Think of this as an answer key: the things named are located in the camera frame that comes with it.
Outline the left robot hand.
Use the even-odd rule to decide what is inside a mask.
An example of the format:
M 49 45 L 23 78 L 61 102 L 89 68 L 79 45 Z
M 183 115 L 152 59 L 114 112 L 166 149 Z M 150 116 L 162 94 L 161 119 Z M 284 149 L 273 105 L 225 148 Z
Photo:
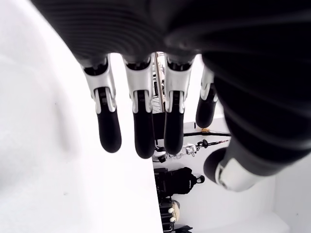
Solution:
M 204 62 L 196 124 L 224 108 L 229 146 L 205 175 L 241 192 L 311 151 L 311 3 L 308 0 L 35 0 L 83 68 L 96 104 L 102 147 L 121 147 L 110 54 L 122 56 L 135 147 L 155 149 L 152 58 L 165 57 L 164 147 L 183 145 L 183 119 L 196 55 Z

